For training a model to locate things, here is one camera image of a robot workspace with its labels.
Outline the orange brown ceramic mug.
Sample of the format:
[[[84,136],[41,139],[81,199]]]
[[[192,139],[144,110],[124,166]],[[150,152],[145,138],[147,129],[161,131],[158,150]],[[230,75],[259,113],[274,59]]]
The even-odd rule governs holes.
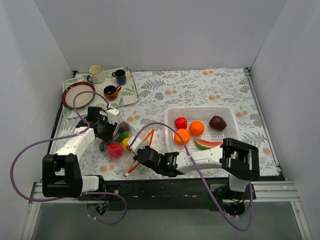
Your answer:
[[[119,91],[122,89],[121,85],[108,85],[104,88],[103,93],[107,100],[113,101],[118,97]]]

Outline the fake red strawberry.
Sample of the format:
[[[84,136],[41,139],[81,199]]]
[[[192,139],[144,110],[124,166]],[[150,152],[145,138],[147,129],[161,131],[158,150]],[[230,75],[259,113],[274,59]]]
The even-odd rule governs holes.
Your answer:
[[[179,129],[187,129],[188,127],[188,121],[185,117],[178,117],[174,121],[175,127]]]

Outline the fake dark purple fig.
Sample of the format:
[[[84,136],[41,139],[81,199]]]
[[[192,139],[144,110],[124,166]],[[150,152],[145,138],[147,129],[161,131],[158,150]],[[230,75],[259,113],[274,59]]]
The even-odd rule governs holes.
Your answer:
[[[211,118],[211,120],[209,121],[209,125],[213,129],[216,129],[219,131],[223,131],[227,127],[227,123],[225,122],[225,120],[222,117],[217,115]]]

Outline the fake yellow lemon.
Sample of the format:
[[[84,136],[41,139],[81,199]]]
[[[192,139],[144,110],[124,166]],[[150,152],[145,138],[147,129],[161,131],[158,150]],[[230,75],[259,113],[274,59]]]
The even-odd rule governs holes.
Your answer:
[[[121,142],[121,145],[122,145],[122,148],[125,152],[129,153],[129,152],[132,152],[132,150],[129,148],[129,140],[131,139],[131,136],[125,138],[122,142]]]

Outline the dark blue mug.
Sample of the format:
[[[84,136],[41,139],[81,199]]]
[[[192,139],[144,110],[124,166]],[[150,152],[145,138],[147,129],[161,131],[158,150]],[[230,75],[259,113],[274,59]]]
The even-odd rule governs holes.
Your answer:
[[[123,86],[127,82],[126,72],[123,69],[118,69],[111,73],[118,85]]]

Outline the red rimmed cream plate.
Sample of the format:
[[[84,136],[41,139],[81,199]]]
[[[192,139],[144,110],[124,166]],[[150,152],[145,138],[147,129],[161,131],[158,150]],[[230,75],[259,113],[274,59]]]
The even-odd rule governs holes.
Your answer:
[[[93,98],[95,97],[95,94],[94,94],[95,91],[96,91],[95,87],[89,82],[81,81],[81,82],[73,83],[63,91],[62,104],[65,107],[73,108],[74,107],[73,102],[76,95],[81,93],[76,97],[75,107],[77,109],[82,108],[88,105],[93,100]]]

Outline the fake orange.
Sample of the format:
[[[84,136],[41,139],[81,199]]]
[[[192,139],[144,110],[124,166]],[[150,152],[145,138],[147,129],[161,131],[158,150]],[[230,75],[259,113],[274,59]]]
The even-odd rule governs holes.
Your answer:
[[[192,136],[200,136],[205,131],[205,126],[201,121],[193,121],[189,125],[189,132]]]
[[[177,133],[174,134],[174,141],[177,145],[182,146],[184,143],[187,144],[190,141],[190,133],[187,129],[181,128],[177,130]]]

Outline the fake watermelon slice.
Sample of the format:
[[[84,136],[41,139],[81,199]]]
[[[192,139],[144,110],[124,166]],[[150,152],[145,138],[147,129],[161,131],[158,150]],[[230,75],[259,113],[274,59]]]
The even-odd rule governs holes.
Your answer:
[[[194,140],[194,143],[199,150],[203,151],[203,150],[209,150],[209,149],[213,149],[215,147],[219,147],[223,142],[222,141],[207,141],[207,140],[197,138]]]

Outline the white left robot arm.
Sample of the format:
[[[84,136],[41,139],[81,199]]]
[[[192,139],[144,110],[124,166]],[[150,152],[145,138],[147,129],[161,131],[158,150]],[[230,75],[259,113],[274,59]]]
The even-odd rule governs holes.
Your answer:
[[[120,112],[111,108],[89,107],[87,116],[75,127],[75,134],[54,154],[42,160],[42,193],[45,197],[78,198],[88,193],[101,200],[106,196],[106,187],[101,175],[83,175],[79,160],[95,139],[111,141],[115,136]]]

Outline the fake green cucumber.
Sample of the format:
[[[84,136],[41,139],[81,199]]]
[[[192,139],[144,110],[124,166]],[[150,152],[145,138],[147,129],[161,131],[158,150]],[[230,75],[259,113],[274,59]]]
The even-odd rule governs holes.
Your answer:
[[[124,139],[128,138],[130,135],[129,131],[122,132],[119,136],[117,136],[114,141],[117,143],[121,143]]]

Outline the cream enamel mug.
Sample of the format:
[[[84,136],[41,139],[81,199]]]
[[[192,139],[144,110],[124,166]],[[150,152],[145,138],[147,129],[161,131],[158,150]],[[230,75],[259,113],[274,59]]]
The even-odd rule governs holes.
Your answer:
[[[94,84],[102,84],[106,80],[103,66],[100,64],[93,64],[88,68],[88,76],[86,80]]]

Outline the leaf print serving tray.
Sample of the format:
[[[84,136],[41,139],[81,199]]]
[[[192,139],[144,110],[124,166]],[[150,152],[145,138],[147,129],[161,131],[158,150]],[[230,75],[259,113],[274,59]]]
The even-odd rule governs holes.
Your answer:
[[[118,93],[118,97],[114,100],[108,100],[109,106],[111,108],[123,107],[136,103],[139,99],[139,93],[135,84],[132,70],[129,67],[122,67],[125,71],[126,83],[121,86]],[[66,80],[62,85],[62,112],[64,117],[71,119],[78,117],[77,113],[73,109],[73,99],[77,91],[90,91],[103,95],[104,89],[107,86],[117,87],[117,81],[112,76],[112,73],[116,69],[106,70],[105,81],[101,84],[93,84],[87,81],[88,74],[77,74],[74,78]],[[93,95],[92,93],[83,93],[76,98],[76,105],[81,106],[78,112],[85,116],[87,114],[88,107],[101,107],[106,110],[107,102],[103,100],[98,95]]]

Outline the fake red apple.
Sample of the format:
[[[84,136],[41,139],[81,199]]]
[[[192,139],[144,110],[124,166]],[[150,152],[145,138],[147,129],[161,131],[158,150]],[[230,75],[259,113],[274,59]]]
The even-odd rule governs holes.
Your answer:
[[[107,146],[107,153],[111,158],[119,159],[123,155],[123,148],[117,142],[112,142]]]

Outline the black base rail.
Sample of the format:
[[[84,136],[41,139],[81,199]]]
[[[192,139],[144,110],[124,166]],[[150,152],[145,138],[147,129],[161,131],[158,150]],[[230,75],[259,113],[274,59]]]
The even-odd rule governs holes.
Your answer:
[[[209,209],[216,211],[211,195],[223,208],[244,208],[245,201],[255,199],[254,188],[247,186],[245,192],[231,192],[227,189],[228,179],[206,178],[206,189],[200,178],[170,178],[154,180],[105,180],[102,189],[109,196],[81,196],[80,200],[98,203],[107,201],[110,211],[123,210],[183,210]]]

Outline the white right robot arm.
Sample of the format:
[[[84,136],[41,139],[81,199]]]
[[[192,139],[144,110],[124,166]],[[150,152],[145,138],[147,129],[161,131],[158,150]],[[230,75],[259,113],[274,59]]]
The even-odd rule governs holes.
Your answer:
[[[237,199],[249,182],[260,179],[259,150],[234,138],[225,138],[222,144],[188,155],[186,152],[161,154],[138,137],[128,142],[134,159],[159,175],[175,178],[197,170],[223,169],[229,173],[227,195]]]

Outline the clear zip top bag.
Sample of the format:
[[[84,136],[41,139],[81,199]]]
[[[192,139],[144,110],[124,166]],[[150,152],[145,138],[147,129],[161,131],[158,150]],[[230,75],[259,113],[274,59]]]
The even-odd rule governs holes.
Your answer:
[[[125,166],[123,176],[127,178],[132,175],[132,172],[139,166],[137,160],[131,159],[132,149],[129,148],[129,140],[134,138],[137,131],[129,125],[126,121],[121,121],[115,132],[113,138],[108,141],[102,141],[99,145],[99,150],[109,157],[111,161],[116,160]]]

